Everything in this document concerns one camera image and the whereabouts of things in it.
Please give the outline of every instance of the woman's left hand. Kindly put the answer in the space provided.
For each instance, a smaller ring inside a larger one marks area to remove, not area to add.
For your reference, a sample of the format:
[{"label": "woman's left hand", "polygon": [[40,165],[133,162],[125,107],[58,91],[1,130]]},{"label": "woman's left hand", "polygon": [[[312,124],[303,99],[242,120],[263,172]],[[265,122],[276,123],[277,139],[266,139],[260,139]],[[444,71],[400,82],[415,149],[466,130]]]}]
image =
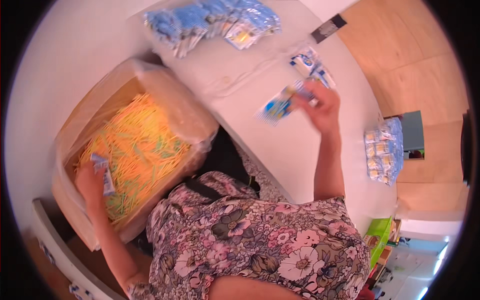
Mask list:
[{"label": "woman's left hand", "polygon": [[105,168],[99,169],[95,173],[94,164],[88,161],[80,167],[75,178],[75,185],[78,191],[85,199],[87,214],[97,212],[99,209],[105,210],[103,199],[103,174]]}]

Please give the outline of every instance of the yellow straw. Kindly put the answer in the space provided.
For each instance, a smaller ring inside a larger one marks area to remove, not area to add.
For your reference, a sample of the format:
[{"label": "yellow straw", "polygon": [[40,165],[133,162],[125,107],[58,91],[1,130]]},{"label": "yellow straw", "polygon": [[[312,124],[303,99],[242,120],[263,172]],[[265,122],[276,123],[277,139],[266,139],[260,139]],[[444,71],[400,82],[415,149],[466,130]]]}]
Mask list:
[{"label": "yellow straw", "polygon": [[113,224],[125,218],[172,172],[190,145],[168,127],[165,111],[149,94],[138,94],[90,140],[80,165],[92,153],[108,158],[115,194],[106,199]]}]

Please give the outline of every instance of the stack of packets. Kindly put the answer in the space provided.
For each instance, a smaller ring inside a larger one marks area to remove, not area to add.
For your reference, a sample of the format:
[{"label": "stack of packets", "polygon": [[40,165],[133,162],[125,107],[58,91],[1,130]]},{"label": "stack of packets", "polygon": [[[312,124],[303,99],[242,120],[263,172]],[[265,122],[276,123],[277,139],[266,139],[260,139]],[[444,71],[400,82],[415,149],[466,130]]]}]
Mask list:
[{"label": "stack of packets", "polygon": [[403,133],[400,119],[384,120],[364,135],[370,178],[392,185],[403,168]]},{"label": "stack of packets", "polygon": [[144,14],[144,23],[184,58],[202,38],[223,37],[242,50],[261,37],[282,33],[280,18],[257,0],[197,0],[195,4]]},{"label": "stack of packets", "polygon": [[[290,65],[295,67],[305,79],[317,80],[327,88],[335,88],[335,82],[321,63],[317,52],[311,47],[304,47],[300,51],[297,51],[291,58]],[[276,126],[282,118],[285,118],[293,111],[291,97],[295,93],[303,95],[309,100],[309,104],[313,107],[318,104],[315,96],[305,89],[303,82],[297,80],[292,85],[286,86],[280,93],[276,94],[263,105],[253,115],[253,118]]]}]

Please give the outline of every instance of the plastic packaging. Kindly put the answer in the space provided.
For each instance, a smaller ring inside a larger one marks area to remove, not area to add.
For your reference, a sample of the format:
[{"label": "plastic packaging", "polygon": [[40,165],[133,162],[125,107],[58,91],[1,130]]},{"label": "plastic packaging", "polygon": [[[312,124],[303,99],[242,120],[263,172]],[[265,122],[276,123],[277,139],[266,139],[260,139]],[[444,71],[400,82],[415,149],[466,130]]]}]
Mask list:
[{"label": "plastic packaging", "polygon": [[202,38],[222,36],[242,50],[261,37],[282,33],[280,18],[256,0],[197,0],[196,4],[144,13],[154,37],[183,58]]},{"label": "plastic packaging", "polygon": [[170,129],[192,146],[183,160],[165,176],[128,217],[115,226],[123,242],[129,242],[145,227],[148,215],[164,193],[197,170],[210,150],[218,123],[194,95],[164,67],[129,59],[107,74],[80,101],[56,138],[52,191],[60,209],[90,250],[98,250],[85,202],[75,188],[74,165],[88,141],[119,109],[139,93],[149,93],[168,115]]},{"label": "plastic packaging", "polygon": [[370,178],[392,185],[403,168],[403,133],[398,118],[384,120],[364,135]]}]

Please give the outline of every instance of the wooden wall panel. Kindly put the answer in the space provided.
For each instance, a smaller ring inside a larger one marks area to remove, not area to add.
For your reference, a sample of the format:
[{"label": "wooden wall panel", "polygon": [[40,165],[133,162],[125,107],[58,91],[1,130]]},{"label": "wooden wall panel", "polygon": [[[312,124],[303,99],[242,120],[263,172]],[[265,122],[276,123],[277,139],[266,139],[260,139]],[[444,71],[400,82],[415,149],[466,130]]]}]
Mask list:
[{"label": "wooden wall panel", "polygon": [[424,126],[425,159],[406,160],[397,182],[462,182],[462,122]]},{"label": "wooden wall panel", "polygon": [[384,117],[420,110],[424,126],[461,121],[467,95],[453,54],[378,74]]},{"label": "wooden wall panel", "polygon": [[412,211],[455,211],[460,201],[463,183],[406,183],[396,185],[398,200]]},{"label": "wooden wall panel", "polygon": [[419,61],[422,51],[409,28],[385,0],[361,0],[342,17],[338,31],[365,73],[380,73]]},{"label": "wooden wall panel", "polygon": [[420,110],[425,159],[405,161],[398,198],[416,211],[466,205],[460,135],[468,108],[461,68],[422,0],[360,0],[338,35],[362,68],[384,117]]}]

